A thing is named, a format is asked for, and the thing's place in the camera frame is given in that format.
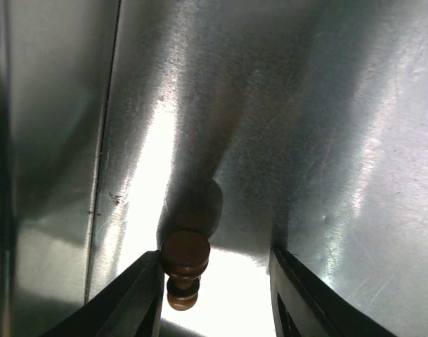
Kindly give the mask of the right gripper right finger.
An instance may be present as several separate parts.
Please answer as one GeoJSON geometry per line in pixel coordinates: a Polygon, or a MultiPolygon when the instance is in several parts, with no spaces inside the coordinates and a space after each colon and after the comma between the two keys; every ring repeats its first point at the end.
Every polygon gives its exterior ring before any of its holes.
{"type": "Polygon", "coordinates": [[[394,335],[346,302],[284,248],[272,248],[269,271],[277,336],[394,335]]]}

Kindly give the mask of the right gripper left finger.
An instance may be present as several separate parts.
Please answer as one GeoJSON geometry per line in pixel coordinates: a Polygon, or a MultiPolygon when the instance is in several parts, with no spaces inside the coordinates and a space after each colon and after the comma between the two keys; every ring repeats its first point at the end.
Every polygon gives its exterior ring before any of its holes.
{"type": "Polygon", "coordinates": [[[44,336],[158,336],[164,291],[160,251],[147,251],[44,336]]]}

